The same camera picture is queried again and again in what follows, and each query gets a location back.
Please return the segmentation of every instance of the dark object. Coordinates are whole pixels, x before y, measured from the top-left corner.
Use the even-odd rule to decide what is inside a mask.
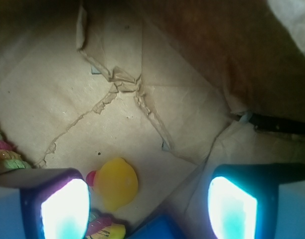
[[[212,178],[225,177],[258,201],[255,238],[272,239],[275,236],[279,185],[305,180],[305,165],[275,163],[256,165],[223,164],[216,168]]]
[[[0,175],[0,187],[20,189],[26,238],[44,238],[40,205],[72,179],[83,177],[73,168],[18,169]]]
[[[294,120],[253,114],[249,122],[254,125],[256,130],[260,131],[305,135],[305,123]]]

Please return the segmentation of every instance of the rubber duck beak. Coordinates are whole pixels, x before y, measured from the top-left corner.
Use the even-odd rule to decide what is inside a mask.
[[[93,187],[94,186],[94,178],[96,175],[96,171],[91,171],[86,176],[86,183],[88,186]]]

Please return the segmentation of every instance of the colorful toy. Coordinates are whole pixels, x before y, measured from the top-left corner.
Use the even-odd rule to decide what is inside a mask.
[[[130,203],[138,191],[136,173],[122,158],[114,158],[100,170],[90,172],[86,182],[102,196],[104,207],[110,212]]]
[[[13,147],[3,140],[0,134],[0,173],[9,169],[30,168],[31,166],[13,152]]]
[[[126,234],[124,225],[114,224],[110,217],[101,217],[91,210],[86,232],[87,239],[123,239]]]

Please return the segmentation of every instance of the blue object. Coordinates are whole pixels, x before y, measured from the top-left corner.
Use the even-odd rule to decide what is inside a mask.
[[[161,215],[140,228],[128,239],[186,239],[182,230],[168,215]]]

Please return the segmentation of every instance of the rubber duck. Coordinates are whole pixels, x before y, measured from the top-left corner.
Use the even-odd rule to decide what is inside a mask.
[[[86,183],[102,197],[105,209],[110,212],[130,203],[138,191],[134,169],[120,157],[108,161],[100,170],[91,171]]]

